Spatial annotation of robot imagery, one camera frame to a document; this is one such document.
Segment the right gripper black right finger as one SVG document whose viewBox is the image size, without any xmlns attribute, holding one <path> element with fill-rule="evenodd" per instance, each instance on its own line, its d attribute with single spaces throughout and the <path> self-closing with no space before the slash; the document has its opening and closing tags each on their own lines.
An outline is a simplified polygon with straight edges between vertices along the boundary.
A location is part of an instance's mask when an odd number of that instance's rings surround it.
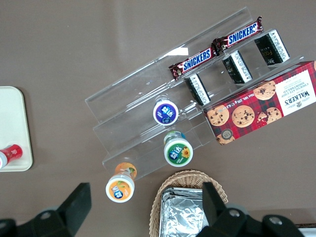
<svg viewBox="0 0 316 237">
<path fill-rule="evenodd" d="M 242 237 L 247 216 L 240 209 L 227 207 L 212 183 L 202 186 L 202 207 L 208 226 L 201 230 L 203 237 Z"/>
</svg>

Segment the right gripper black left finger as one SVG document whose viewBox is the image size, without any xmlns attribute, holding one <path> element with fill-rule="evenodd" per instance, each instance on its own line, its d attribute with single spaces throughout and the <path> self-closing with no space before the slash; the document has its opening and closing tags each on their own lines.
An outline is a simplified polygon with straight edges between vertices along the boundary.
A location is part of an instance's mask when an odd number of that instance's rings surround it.
<svg viewBox="0 0 316 237">
<path fill-rule="evenodd" d="M 89 183 L 80 183 L 55 209 L 47 209 L 18 226 L 18 237 L 74 237 L 91 210 Z"/>
</svg>

